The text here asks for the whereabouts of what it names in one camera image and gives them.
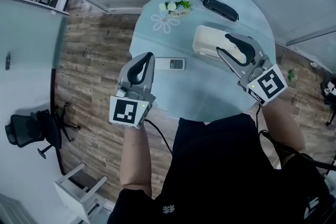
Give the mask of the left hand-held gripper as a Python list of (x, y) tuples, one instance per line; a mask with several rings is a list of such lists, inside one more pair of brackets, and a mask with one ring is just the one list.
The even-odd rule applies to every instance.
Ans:
[(112, 124), (140, 129), (156, 99), (151, 94), (154, 68), (152, 52), (138, 55), (122, 67), (119, 82), (123, 86), (118, 84), (115, 96), (110, 97), (109, 121)]

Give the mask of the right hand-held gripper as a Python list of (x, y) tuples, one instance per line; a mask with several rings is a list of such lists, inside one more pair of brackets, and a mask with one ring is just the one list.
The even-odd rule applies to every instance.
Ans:
[[(278, 65), (261, 58), (266, 54), (255, 39), (242, 34), (226, 34), (225, 37), (233, 48), (216, 47), (218, 55), (240, 78), (238, 85), (260, 105), (266, 106), (287, 89)], [(255, 65), (247, 71), (250, 63)]]

